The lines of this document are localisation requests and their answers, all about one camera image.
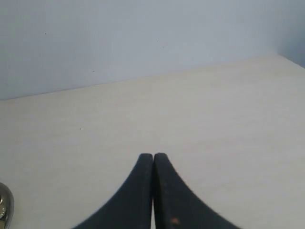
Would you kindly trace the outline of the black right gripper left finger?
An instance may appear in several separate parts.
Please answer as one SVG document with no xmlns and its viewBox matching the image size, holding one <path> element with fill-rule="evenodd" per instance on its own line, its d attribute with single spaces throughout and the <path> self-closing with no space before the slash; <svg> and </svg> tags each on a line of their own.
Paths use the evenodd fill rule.
<svg viewBox="0 0 305 229">
<path fill-rule="evenodd" d="M 118 191 L 77 229 L 149 229 L 152 218 L 153 156 L 140 154 Z"/>
</svg>

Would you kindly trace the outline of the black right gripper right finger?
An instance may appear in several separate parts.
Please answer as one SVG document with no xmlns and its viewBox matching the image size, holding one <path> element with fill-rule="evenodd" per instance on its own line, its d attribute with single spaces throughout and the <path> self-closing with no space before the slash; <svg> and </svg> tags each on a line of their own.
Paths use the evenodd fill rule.
<svg viewBox="0 0 305 229">
<path fill-rule="evenodd" d="M 152 197 L 157 229 L 236 229 L 185 184 L 165 153 L 154 156 Z"/>
</svg>

